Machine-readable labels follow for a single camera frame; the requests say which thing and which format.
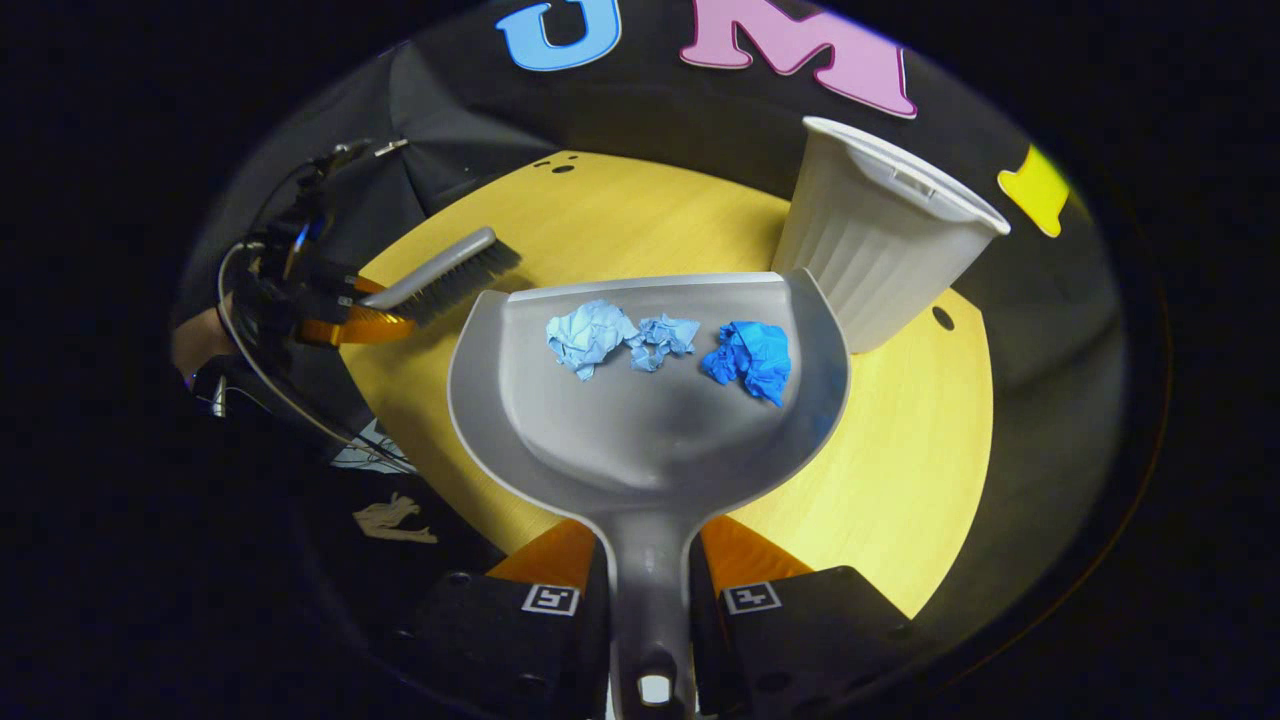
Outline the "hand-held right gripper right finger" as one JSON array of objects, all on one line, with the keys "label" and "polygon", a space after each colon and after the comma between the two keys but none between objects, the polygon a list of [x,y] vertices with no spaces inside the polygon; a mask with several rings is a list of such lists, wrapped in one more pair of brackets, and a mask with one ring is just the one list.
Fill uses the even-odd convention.
[{"label": "hand-held right gripper right finger", "polygon": [[699,712],[826,719],[904,667],[913,621],[849,566],[813,570],[732,518],[690,550]]}]

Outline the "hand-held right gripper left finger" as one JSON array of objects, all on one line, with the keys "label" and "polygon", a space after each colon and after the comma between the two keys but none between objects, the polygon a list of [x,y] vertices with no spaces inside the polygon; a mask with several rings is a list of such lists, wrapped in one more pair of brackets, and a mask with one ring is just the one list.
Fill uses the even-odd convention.
[{"label": "hand-held right gripper left finger", "polygon": [[604,550],[564,520],[440,579],[396,629],[396,667],[463,719],[603,719],[607,603]]}]

